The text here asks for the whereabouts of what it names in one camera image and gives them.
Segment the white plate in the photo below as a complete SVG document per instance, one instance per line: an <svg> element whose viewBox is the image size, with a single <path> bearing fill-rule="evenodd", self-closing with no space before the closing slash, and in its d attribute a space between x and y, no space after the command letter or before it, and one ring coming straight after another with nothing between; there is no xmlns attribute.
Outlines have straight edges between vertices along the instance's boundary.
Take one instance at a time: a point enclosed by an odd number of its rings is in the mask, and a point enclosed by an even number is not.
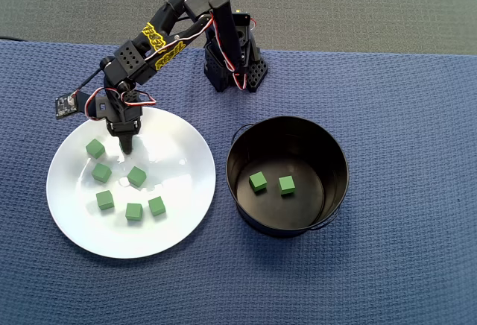
<svg viewBox="0 0 477 325"><path fill-rule="evenodd" d="M46 197L57 226L74 243L101 256L138 258L162 252L187 237L212 202L215 165L203 137L179 116L151 107L143 113L131 155L123 155L119 139L109 135L104 121L87 121L63 141L48 171ZM92 139L106 148L97 160L85 149ZM92 178L96 163L113 172L105 184ZM147 174L139 189L126 177L134 166ZM115 206L101 211L96 194L108 189ZM148 200L158 196L166 212L153 217ZM142 204L141 221L125 218L128 202Z"/></svg>

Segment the table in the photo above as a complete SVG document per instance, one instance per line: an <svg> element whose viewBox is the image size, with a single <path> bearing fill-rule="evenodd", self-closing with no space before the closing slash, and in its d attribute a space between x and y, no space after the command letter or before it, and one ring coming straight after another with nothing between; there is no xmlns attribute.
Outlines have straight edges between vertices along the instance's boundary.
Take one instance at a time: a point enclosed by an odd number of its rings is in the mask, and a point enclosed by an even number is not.
<svg viewBox="0 0 477 325"><path fill-rule="evenodd" d="M57 121L111 45L0 42L3 324L471 324L477 318L477 57L264 51L256 94L218 94L188 48L143 89L209 143L217 186L199 227L129 261L82 250L45 197ZM88 90L100 86L95 78ZM293 115L341 144L350 187L328 227L273 239L225 179L243 124Z"/></svg>

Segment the yellow label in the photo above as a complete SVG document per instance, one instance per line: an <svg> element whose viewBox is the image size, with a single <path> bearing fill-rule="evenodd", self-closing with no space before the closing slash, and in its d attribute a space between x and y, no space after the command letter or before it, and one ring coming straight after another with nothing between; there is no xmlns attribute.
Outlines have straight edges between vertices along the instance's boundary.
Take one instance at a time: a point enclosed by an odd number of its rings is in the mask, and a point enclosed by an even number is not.
<svg viewBox="0 0 477 325"><path fill-rule="evenodd" d="M148 25L144 27L142 33L149 39L149 43L152 45L154 50L163 47L165 45L165 40L162 36L156 32L154 26L148 22Z"/></svg>
<svg viewBox="0 0 477 325"><path fill-rule="evenodd" d="M165 64L169 63L172 58L178 55L185 47L186 45L183 42L178 42L178 44L175 45L174 49L165 53L161 57L161 59L156 62L156 70L161 69Z"/></svg>

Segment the pot handle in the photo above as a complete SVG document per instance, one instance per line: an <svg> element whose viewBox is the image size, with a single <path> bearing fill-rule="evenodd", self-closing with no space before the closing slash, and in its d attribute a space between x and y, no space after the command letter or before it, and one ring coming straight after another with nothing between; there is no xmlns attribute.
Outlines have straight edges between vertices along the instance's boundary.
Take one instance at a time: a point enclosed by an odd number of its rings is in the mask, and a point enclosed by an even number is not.
<svg viewBox="0 0 477 325"><path fill-rule="evenodd" d="M232 144L234 143L234 141L236 140L236 136L237 136L237 134L239 133L239 131L240 131L241 129L243 129L244 127L247 127L247 126L253 126L253 124L245 124L245 125L241 126L241 127L236 131L236 133L233 134L233 136L232 136L232 142L230 143L231 145L232 145Z"/></svg>
<svg viewBox="0 0 477 325"><path fill-rule="evenodd" d="M338 207L338 209L335 211L335 213L333 214L333 216L328 220L326 221L325 223L322 223L314 228L310 228L308 230L320 230L321 228L323 227L326 227L328 224L330 224L331 222L333 222L335 220L336 217L338 217L338 215L340 214L340 211L341 211L341 205Z"/></svg>

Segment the cable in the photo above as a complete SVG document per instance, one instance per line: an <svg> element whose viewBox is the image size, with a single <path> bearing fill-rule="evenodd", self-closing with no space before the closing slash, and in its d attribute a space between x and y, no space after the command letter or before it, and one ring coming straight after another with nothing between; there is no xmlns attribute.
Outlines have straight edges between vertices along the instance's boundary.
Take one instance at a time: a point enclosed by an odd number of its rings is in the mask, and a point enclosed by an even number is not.
<svg viewBox="0 0 477 325"><path fill-rule="evenodd" d="M217 39L217 45L218 45L218 48L220 49L220 51L222 53L222 57L224 57L225 66L227 67L229 72L232 72L233 80L236 82L236 86L240 90L245 90L245 88L247 87L247 74L244 75L244 83L240 86L240 83L239 83L239 81L237 80L237 77L236 77L239 74L236 73L235 66L233 66L232 62L230 62L229 58L227 58L224 51L222 50L221 39L220 39L220 36L218 35L217 23L215 22L214 19L213 19L213 22L214 22L214 29L215 29L215 38Z"/></svg>
<svg viewBox="0 0 477 325"><path fill-rule="evenodd" d="M95 122L99 122L101 119L97 119L97 118L94 118L92 116L89 116L88 114L88 107L89 107L89 103L91 103L91 101L95 98L95 96L101 91L101 90L109 90L111 92L115 92L116 94L118 94L118 97L119 97L119 93L116 89L113 89L113 88L104 88L104 87L101 87L101 88L97 88L95 90L94 93L91 94L91 96L88 98L88 100L86 100L86 103L84 104L84 115L90 119L90 120L93 120Z"/></svg>
<svg viewBox="0 0 477 325"><path fill-rule="evenodd" d="M0 40L14 40L15 42L26 42L26 40L23 40L21 38L9 37L9 36L0 36Z"/></svg>
<svg viewBox="0 0 477 325"><path fill-rule="evenodd" d="M148 98L149 98L149 101L140 101L140 102L137 102L137 103L128 103L127 101L124 101L124 94L126 92L123 92L121 94L121 97L120 97L121 101L129 107L144 107L144 106L147 106L147 105L156 105L156 103L157 103L156 100L152 96L150 96L149 93L142 92L140 90L135 90L135 91L138 92L139 94L147 95Z"/></svg>
<svg viewBox="0 0 477 325"><path fill-rule="evenodd" d="M207 24L199 32L197 32L196 34L192 34L190 37L179 38L178 40L174 40L173 42L170 42L169 44L164 45L163 47L157 49L154 53L150 54L148 57L144 58L144 61L147 62L148 60L153 58L156 54L159 54L164 49L169 48L171 45L174 45L177 42L180 42L181 40L191 40L191 39L199 37L208 27L210 27L210 25L213 23L213 21L214 21L214 18L211 15L210 20L207 22Z"/></svg>
<svg viewBox="0 0 477 325"><path fill-rule="evenodd" d="M75 96L83 86L87 85L98 73L101 71L101 68L96 69L94 73L92 73L80 86L73 92L72 96Z"/></svg>

